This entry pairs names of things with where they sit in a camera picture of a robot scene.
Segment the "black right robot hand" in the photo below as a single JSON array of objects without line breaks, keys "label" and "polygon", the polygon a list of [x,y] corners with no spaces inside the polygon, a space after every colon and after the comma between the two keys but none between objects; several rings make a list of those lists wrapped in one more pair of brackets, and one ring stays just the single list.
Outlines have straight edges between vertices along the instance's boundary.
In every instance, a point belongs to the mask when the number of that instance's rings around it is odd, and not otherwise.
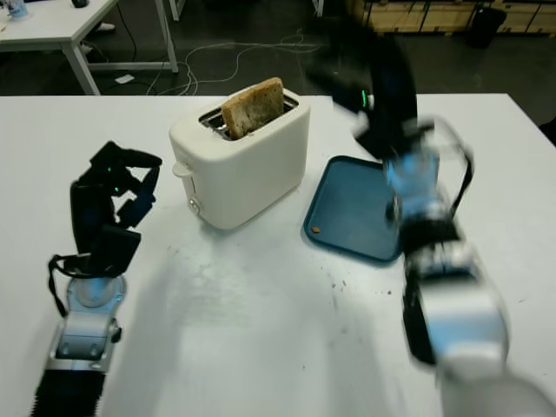
[{"label": "black right robot hand", "polygon": [[[367,127],[354,136],[372,157],[387,161],[409,152],[419,139],[415,127],[417,98],[409,62],[390,36],[369,28],[337,30],[323,56],[306,69],[308,80],[342,108],[367,118]],[[371,83],[336,75],[326,66],[331,56],[346,54],[369,71]]]}]

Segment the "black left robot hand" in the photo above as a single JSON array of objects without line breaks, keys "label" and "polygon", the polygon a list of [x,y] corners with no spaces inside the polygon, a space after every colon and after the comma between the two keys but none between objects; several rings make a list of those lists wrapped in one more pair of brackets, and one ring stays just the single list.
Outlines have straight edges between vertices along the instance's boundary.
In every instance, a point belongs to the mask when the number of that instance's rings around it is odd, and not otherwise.
[{"label": "black left robot hand", "polygon": [[152,209],[162,166],[158,156],[107,142],[69,189],[77,251],[89,252],[103,227],[134,228]]}]

